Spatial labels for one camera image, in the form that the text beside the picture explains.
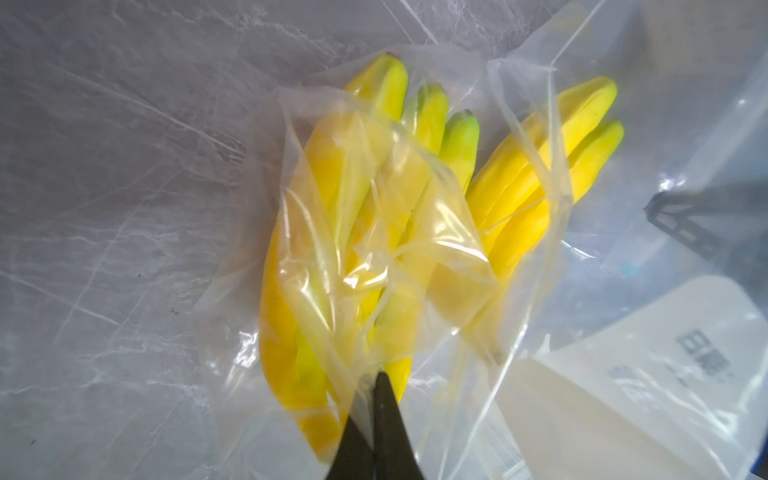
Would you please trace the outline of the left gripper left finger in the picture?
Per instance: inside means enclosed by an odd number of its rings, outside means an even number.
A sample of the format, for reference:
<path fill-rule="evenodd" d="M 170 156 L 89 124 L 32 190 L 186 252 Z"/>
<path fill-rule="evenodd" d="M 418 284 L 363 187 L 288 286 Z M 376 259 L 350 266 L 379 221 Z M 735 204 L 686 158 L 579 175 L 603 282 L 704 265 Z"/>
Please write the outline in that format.
<path fill-rule="evenodd" d="M 373 480 L 375 456 L 353 419 L 348 418 L 326 480 Z"/>

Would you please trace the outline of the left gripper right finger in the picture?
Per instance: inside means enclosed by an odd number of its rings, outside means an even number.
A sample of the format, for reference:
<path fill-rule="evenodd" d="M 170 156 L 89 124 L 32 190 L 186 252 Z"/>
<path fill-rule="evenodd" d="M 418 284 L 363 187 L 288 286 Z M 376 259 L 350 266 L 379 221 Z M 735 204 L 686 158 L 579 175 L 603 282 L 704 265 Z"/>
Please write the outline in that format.
<path fill-rule="evenodd" d="M 380 371 L 373 388 L 373 457 L 379 480 L 424 480 L 386 372 Z"/>

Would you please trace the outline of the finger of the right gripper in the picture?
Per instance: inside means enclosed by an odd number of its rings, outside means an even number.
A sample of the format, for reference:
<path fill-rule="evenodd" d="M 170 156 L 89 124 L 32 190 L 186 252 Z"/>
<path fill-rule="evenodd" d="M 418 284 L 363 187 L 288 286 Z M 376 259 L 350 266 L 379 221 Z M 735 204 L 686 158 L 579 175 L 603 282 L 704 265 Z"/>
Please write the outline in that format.
<path fill-rule="evenodd" d="M 767 280 L 767 181 L 669 190 L 645 207 L 647 220 L 739 282 Z"/>

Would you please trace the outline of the zip-top bag with label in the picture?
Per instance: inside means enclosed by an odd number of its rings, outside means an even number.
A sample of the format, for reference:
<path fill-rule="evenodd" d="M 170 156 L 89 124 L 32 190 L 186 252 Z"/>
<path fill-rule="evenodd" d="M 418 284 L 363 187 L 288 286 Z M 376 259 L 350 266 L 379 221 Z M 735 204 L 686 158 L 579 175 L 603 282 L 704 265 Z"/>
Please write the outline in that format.
<path fill-rule="evenodd" d="M 232 479 L 746 479 L 767 443 L 767 5 L 572 1 L 252 111 L 196 307 Z"/>

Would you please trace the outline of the yellow banana bunch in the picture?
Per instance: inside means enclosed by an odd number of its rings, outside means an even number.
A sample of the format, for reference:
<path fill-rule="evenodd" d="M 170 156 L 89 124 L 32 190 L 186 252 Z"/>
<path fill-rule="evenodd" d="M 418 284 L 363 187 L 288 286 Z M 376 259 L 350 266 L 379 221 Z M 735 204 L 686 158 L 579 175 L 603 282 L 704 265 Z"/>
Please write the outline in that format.
<path fill-rule="evenodd" d="M 432 327 L 496 353 L 501 295 L 558 204 L 534 167 L 566 160 L 581 199 L 624 137 L 619 90 L 597 76 L 557 94 L 559 128 L 532 113 L 485 163 L 482 127 L 438 82 L 409 89 L 390 52 L 340 90 L 300 151 L 263 270 L 267 383 L 329 463 L 357 382 L 382 370 L 401 398 Z"/>

